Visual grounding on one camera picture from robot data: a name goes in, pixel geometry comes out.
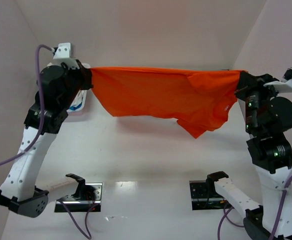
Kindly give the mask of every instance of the metal plate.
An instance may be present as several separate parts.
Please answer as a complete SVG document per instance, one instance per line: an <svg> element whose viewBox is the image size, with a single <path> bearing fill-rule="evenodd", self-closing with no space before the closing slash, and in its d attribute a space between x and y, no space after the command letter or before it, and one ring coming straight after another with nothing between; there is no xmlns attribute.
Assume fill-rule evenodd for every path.
<svg viewBox="0 0 292 240"><path fill-rule="evenodd" d="M88 186L92 186L95 188L95 201L94 204L98 204L91 212L100 212L101 211L101 201L102 201L102 190L103 183L98 182L86 182ZM88 209L92 206L93 201L87 200L86 198L75 199L71 195L67 195L61 198L62 202L67 205L71 212L87 212ZM55 204L55 213L65 213L63 205L60 202L56 202Z"/></svg>
<svg viewBox="0 0 292 240"><path fill-rule="evenodd" d="M219 194L209 193L205 180L200 181L189 181L190 196L191 196L191 207L192 210L214 210L222 209L227 202Z"/></svg>

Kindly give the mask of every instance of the purple cable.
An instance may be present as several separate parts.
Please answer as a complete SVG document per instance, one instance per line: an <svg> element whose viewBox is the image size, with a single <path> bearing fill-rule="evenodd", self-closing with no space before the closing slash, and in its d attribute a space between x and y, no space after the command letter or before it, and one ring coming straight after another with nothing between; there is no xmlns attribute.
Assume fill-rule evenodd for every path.
<svg viewBox="0 0 292 240"><path fill-rule="evenodd" d="M292 175L286 181L286 183L284 185L284 188L288 188L291 185L291 182L292 182ZM285 202L286 195L287 195L287 190L283 190L282 191L282 195L281 195L281 199L280 199L280 202L279 202L279 208L278 208L278 212L277 212L277 215L276 215L274 227L272 228L272 231L271 231L271 234L270 234L268 240L273 240L273 238L275 236L278 224L279 224L280 219L281 219L282 210L283 210L283 207L284 207L284 202Z"/></svg>
<svg viewBox="0 0 292 240"><path fill-rule="evenodd" d="M39 45L36 48L36 52L35 52L35 70L36 70L36 77L37 77L37 81L38 81L38 92L39 92L39 103L40 103L40 120L39 120L39 127L38 127L38 132L36 134L36 136L34 137L34 139L32 140L32 142L28 145L28 147L26 147L24 149L23 152L18 153L17 155L0 162L0 166L10 163L11 161L14 161L15 159L20 158L21 156L24 155L25 152L27 152L28 150L30 150L32 148L32 146L36 143L37 139L40 137L41 132L43 130L43 126L44 126L44 113L45 113L45 105L44 105L44 93L43 93L43 88L42 88L42 81L41 81L41 73L40 73L40 50L41 48L47 49L47 50L52 50L51 47L46 46L44 44Z"/></svg>
<svg viewBox="0 0 292 240"><path fill-rule="evenodd" d="M222 228L222 224L223 224L223 221L224 219L227 217L227 215L230 213L231 210L233 210L234 207L231 206L227 212L225 212L224 216L222 216L220 222L219 222L219 225L218 225L218 230L217 230L217 239L218 240L221 240L221 228Z"/></svg>
<svg viewBox="0 0 292 240"><path fill-rule="evenodd" d="M76 222L74 216L72 215L71 211L69 210L69 208L67 207L67 205L65 203L63 203L63 201L61 200L57 200L58 202L61 203L61 205L65 208L66 212L69 214L72 222L75 224L76 228L81 232L81 234L83 234L87 239L91 240L92 239L92 234L90 232L90 230L88 229L88 226L87 226L87 219L88 219L88 214L99 204L99 203L96 203L94 204L90 209L88 209L88 211L86 212L86 215L85 215L85 228L86 228L86 231L87 231L87 234L81 229L81 227L78 225L78 223Z"/></svg>
<svg viewBox="0 0 292 240"><path fill-rule="evenodd" d="M245 226L244 225L238 225L236 223L234 223L232 220L230 220L230 218L226 215L226 207L228 206L229 203L225 204L224 206L224 216L226 217L226 219L228 220L228 222L230 222L232 225L234 225L235 227L238 227L238 228L244 228Z"/></svg>

